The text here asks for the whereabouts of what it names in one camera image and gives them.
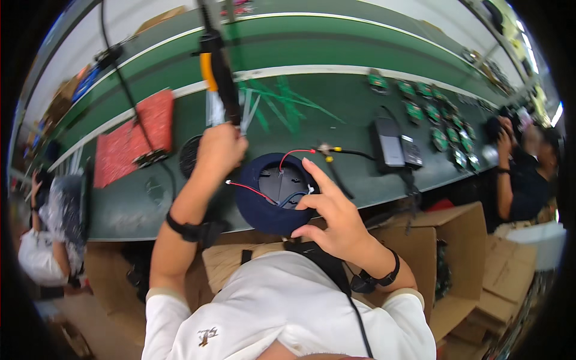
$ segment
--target printed logo on shirt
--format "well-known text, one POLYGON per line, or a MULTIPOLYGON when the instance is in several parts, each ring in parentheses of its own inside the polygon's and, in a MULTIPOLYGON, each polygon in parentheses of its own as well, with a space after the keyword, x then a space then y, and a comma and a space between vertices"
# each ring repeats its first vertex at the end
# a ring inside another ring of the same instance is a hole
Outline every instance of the printed logo on shirt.
POLYGON ((215 336, 218 336, 218 334, 216 334, 216 332, 218 331, 218 329, 216 328, 212 328, 210 330, 200 330, 198 332, 198 334, 200 334, 198 336, 198 338, 202 341, 198 344, 198 347, 204 347, 206 345, 208 345, 208 339, 209 338, 213 338, 215 336))

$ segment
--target white t-shirt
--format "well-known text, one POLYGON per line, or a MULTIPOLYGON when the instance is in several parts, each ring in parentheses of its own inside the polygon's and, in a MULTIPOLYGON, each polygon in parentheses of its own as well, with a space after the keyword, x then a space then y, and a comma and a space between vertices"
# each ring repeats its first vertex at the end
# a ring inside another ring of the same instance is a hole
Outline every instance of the white t-shirt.
MULTIPOLYGON (((150 289, 143 360, 250 360, 274 340, 298 357, 367 356, 347 296, 316 264, 294 252, 270 252, 243 264, 212 303, 194 314, 167 292, 150 289)), ((391 296, 376 309, 354 304, 376 359, 435 359, 418 296, 391 296)))
MULTIPOLYGON (((52 241, 49 232, 34 229, 21 236, 18 262, 32 281, 41 286, 63 286, 68 283, 68 276, 64 276, 54 258, 52 241)), ((76 274, 82 267, 81 255, 73 244, 66 242, 65 245, 71 273, 76 274)))

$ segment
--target pliers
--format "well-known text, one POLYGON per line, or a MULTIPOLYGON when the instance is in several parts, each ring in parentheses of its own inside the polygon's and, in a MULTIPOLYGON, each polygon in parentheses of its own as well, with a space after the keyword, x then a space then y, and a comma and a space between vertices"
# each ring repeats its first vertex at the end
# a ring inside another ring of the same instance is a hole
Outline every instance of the pliers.
POLYGON ((342 192, 344 193, 344 195, 346 195, 347 198, 354 199, 354 195, 350 192, 350 190, 348 190, 348 188, 346 188, 346 186, 344 185, 344 182, 342 182, 342 179, 340 178, 340 176, 336 172, 336 168, 334 167, 334 164, 333 164, 334 158, 332 157, 331 153, 335 152, 335 153, 360 155, 360 156, 363 156, 363 157, 367 158, 368 160, 372 160, 372 161, 375 161, 376 159, 374 159, 373 156, 370 156, 370 155, 363 153, 361 151, 344 150, 339 146, 332 146, 332 145, 327 144, 325 142, 323 142, 319 147, 317 147, 316 150, 324 156, 324 159, 326 160, 326 164, 328 165, 328 168, 330 169, 330 172, 332 173, 332 176, 334 177, 334 182, 336 183, 336 185, 338 185, 338 187, 342 190, 342 192))

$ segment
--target hand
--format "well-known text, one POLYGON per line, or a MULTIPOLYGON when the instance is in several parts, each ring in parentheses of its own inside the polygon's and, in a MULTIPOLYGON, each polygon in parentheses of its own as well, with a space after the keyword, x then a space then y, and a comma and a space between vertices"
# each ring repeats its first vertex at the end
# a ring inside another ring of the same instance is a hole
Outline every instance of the hand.
POLYGON ((515 145, 516 137, 514 136, 514 130, 512 130, 512 121, 510 121, 510 119, 505 116, 499 116, 498 121, 500 122, 500 125, 510 137, 512 145, 515 145))
POLYGON ((222 181, 240 166, 247 148, 248 140, 230 122, 210 127, 200 139, 195 169, 214 173, 222 181))
POLYGON ((502 129, 498 135, 498 155, 502 161, 504 158, 508 160, 508 155, 512 152, 512 142, 508 133, 502 129))
POLYGON ((36 200, 36 194, 38 194, 38 190, 40 189, 40 187, 42 186, 43 181, 38 182, 36 180, 36 175, 38 175, 38 170, 34 170, 34 172, 32 173, 32 199, 36 200))
POLYGON ((379 245, 378 241, 368 233, 356 205, 338 186, 307 158, 302 160, 302 165, 320 186, 322 194, 303 196, 296 210, 316 209, 328 223, 328 228, 322 231, 316 226, 304 225, 292 232, 292 238, 309 237, 330 255, 358 265, 366 250, 374 244, 379 245))

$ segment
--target worker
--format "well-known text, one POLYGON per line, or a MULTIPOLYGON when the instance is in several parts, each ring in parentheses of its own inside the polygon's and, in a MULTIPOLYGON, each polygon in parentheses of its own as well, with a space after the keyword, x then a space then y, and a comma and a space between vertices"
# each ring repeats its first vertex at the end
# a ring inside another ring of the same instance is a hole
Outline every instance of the worker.
POLYGON ((536 154, 532 156, 516 141, 510 120, 499 120, 502 130, 498 138, 497 197, 487 197, 488 232, 501 223, 531 220, 538 215, 550 197, 549 183, 556 178, 560 152, 560 135, 556 129, 535 129, 541 136, 539 144, 530 143, 528 150, 536 154))
MULTIPOLYGON (((196 167, 169 210, 171 222, 201 224, 210 198, 247 147, 230 123, 207 129, 196 167)), ((276 251, 244 263, 211 303, 191 313, 184 278, 198 243, 164 222, 150 266, 142 359, 336 360, 370 358, 369 348, 377 359, 435 358, 409 266, 368 233, 354 204, 318 166, 306 158, 302 165, 321 194, 303 196, 296 209, 316 209, 328 229, 304 225, 292 238, 309 237, 330 258, 355 264, 378 281, 393 279, 378 287, 389 294, 382 307, 349 300, 306 254, 276 251)))
POLYGON ((37 181, 37 175, 36 170, 32 175, 32 228, 24 232, 17 244, 18 261, 37 285, 63 286, 65 290, 79 287, 76 276, 82 270, 84 249, 69 241, 64 234, 42 230, 39 213, 44 213, 46 219, 48 208, 47 205, 37 206, 36 195, 42 186, 42 181, 37 181))

